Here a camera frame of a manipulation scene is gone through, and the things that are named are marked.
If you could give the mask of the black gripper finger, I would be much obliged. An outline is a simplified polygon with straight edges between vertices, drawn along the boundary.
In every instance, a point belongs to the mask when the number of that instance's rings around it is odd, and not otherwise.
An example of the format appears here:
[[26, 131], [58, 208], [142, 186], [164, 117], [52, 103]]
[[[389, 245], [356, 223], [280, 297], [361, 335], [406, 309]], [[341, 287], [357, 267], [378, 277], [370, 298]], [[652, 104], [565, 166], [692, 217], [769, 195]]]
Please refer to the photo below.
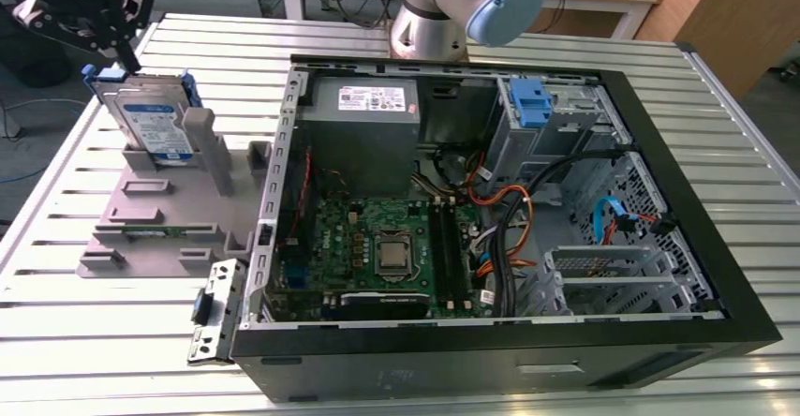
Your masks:
[[130, 46], [136, 31], [141, 28], [141, 22], [136, 19], [128, 21], [122, 18], [116, 25], [105, 21], [94, 24], [85, 18], [66, 22], [50, 13], [37, 10], [28, 16], [28, 28], [36, 35], [82, 51], [100, 52], [112, 58], [126, 72], [137, 72], [141, 69]]

